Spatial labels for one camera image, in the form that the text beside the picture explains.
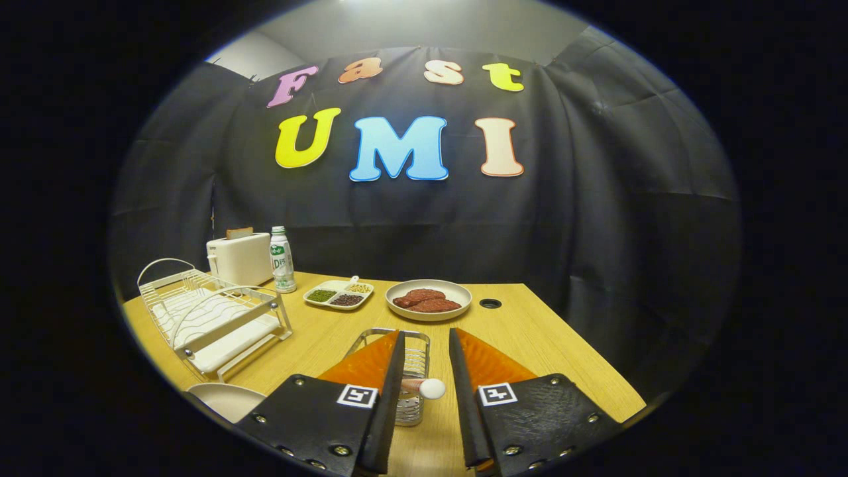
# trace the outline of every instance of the bolt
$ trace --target bolt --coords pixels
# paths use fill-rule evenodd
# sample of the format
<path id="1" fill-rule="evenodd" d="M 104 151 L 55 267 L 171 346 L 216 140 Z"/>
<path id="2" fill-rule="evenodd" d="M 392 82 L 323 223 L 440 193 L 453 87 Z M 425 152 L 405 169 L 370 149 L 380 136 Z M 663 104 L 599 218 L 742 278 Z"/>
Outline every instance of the bolt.
<path id="1" fill-rule="evenodd" d="M 350 449 L 348 449 L 346 446 L 335 446 L 332 448 L 332 453 L 342 457 L 349 456 Z"/>

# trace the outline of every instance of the metal wire rack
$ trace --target metal wire rack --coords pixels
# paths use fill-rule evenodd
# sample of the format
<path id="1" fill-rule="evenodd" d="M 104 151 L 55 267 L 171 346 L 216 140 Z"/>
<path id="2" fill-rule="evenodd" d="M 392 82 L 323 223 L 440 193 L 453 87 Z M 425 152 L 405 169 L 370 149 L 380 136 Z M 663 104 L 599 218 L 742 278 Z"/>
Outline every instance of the metal wire rack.
<path id="1" fill-rule="evenodd" d="M 164 261 L 191 268 L 142 284 L 145 272 Z M 177 357 L 202 374 L 216 373 L 221 383 L 224 373 L 262 345 L 292 334 L 286 308 L 275 290 L 229 283 L 187 261 L 152 261 L 138 275 L 136 285 L 153 323 Z"/>

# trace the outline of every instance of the plate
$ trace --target plate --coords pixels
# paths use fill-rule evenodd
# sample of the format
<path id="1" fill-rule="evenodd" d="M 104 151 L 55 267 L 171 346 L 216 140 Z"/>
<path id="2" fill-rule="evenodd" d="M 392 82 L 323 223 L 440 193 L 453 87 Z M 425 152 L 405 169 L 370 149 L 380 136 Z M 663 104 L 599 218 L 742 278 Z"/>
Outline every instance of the plate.
<path id="1" fill-rule="evenodd" d="M 329 306 L 329 307 L 335 308 L 337 310 L 353 310 L 355 308 L 358 308 L 363 303 L 365 303 L 365 300 L 367 300 L 368 297 L 371 296 L 371 293 L 374 292 L 374 285 L 370 285 L 368 283 L 359 283 L 359 280 L 360 280 L 360 278 L 356 275 L 354 275 L 349 281 L 328 280 L 328 281 L 326 281 L 326 282 L 324 282 L 324 283 L 322 283 L 322 284 L 320 284 L 316 287 L 313 287 L 312 289 L 310 289 L 309 291 L 304 293 L 304 301 L 307 302 L 307 303 L 311 303 L 312 305 L 315 305 L 315 306 Z M 366 293 L 350 291 L 350 288 L 352 288 L 354 285 L 358 285 L 360 287 L 366 287 L 369 291 L 366 292 Z M 327 301 L 315 301 L 315 300 L 310 300 L 310 299 L 306 298 L 307 296 L 312 295 L 312 292 L 314 292 L 316 290 L 332 291 L 333 296 L 331 296 L 329 298 L 329 300 L 327 300 Z M 355 304 L 355 305 L 349 305 L 349 306 L 333 305 L 332 301 L 335 300 L 336 298 L 338 298 L 339 295 L 361 296 L 362 300 L 360 300 L 360 302 Z"/>
<path id="2" fill-rule="evenodd" d="M 242 420 L 267 397 L 254 390 L 222 383 L 195 384 L 187 391 L 233 424 Z"/>
<path id="3" fill-rule="evenodd" d="M 444 297 L 448 300 L 455 301 L 461 305 L 460 308 L 451 311 L 442 311 L 440 313 L 423 313 L 421 311 L 412 311 L 401 308 L 392 303 L 395 298 L 400 298 L 414 289 L 434 289 L 444 293 Z M 388 307 L 401 317 L 409 318 L 419 322 L 442 322 L 458 317 L 468 310 L 471 305 L 471 292 L 467 288 L 453 282 L 445 282 L 444 280 L 410 280 L 408 282 L 398 283 L 392 288 L 386 290 L 386 303 Z"/>

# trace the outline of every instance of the green beans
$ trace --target green beans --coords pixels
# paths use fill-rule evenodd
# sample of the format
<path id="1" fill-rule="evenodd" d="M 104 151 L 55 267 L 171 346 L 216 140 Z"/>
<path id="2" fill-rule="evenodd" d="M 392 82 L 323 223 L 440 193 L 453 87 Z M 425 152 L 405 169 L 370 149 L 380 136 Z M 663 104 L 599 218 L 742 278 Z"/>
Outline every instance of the green beans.
<path id="1" fill-rule="evenodd" d="M 316 291 L 310 293 L 310 295 L 306 297 L 306 300 L 323 302 L 330 300 L 335 294 L 336 292 L 334 291 L 317 289 Z"/>

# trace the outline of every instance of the black beans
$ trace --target black beans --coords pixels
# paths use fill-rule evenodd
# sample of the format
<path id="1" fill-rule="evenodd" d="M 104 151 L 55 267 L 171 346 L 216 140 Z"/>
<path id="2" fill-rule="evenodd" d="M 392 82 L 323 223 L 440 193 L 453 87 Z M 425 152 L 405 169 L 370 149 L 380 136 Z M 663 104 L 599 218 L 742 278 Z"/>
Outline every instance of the black beans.
<path id="1" fill-rule="evenodd" d="M 330 302 L 330 305 L 353 306 L 362 301 L 359 295 L 339 295 L 338 298 Z"/>

